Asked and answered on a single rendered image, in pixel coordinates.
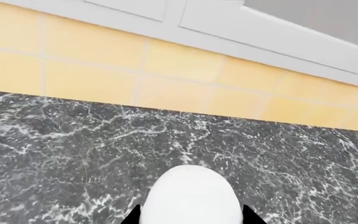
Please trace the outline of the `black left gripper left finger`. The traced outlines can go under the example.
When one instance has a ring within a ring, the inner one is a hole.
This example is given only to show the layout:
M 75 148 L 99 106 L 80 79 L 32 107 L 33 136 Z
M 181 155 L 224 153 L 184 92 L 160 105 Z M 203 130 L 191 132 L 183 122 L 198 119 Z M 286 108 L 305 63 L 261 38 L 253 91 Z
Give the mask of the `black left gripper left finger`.
M 141 206 L 136 205 L 131 212 L 123 219 L 123 224 L 139 224 Z

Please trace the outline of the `white wall cabinet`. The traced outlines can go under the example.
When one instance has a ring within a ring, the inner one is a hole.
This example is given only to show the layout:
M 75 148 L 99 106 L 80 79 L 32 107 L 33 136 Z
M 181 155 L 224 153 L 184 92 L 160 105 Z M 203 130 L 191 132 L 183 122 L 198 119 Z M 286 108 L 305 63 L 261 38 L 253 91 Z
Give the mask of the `white wall cabinet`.
M 358 46 L 245 7 L 244 0 L 0 2 L 358 86 Z

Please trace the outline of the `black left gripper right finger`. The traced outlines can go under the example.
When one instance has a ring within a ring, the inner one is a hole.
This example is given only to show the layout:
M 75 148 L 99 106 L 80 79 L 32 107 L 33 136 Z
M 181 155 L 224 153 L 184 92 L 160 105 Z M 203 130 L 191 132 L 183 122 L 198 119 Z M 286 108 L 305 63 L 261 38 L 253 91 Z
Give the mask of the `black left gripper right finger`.
M 265 221 L 256 214 L 248 205 L 243 205 L 242 224 L 265 224 Z

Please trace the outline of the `white egg-shaped dessert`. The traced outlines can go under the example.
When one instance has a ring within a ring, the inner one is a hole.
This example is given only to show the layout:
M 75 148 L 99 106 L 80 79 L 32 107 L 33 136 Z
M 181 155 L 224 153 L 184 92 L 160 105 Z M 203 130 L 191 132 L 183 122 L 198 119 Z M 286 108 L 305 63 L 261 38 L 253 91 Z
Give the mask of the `white egg-shaped dessert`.
M 242 224 L 239 200 L 225 178 L 203 166 L 176 166 L 154 183 L 139 224 Z

